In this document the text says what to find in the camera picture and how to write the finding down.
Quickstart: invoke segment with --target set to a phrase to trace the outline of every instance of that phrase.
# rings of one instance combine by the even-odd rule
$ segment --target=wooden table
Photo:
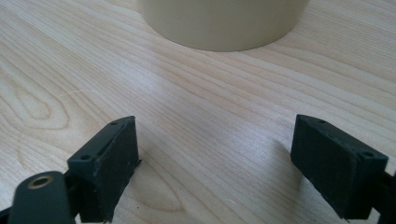
[[[284,38],[229,53],[164,39],[135,0],[1,0],[0,68],[0,209],[130,115],[143,163],[113,223],[346,223],[290,162],[296,114],[396,169],[394,0],[312,0]]]

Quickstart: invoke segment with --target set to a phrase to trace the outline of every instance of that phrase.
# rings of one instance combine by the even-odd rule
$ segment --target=hole
[[[374,154],[373,153],[371,153],[371,152],[362,152],[362,154],[364,155],[364,156],[366,156],[366,157],[373,157],[374,156]]]
[[[53,177],[50,175],[43,175],[40,176],[32,181],[29,182],[28,188],[29,189],[41,189],[47,186],[50,182],[52,182]]]
[[[80,157],[80,159],[82,159],[84,161],[89,160],[90,158],[91,158],[90,155],[83,155],[82,157]]]

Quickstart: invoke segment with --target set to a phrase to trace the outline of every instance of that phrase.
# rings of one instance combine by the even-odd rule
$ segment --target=cardboard tube
[[[139,0],[145,21],[184,46],[254,49],[287,34],[309,0]]]

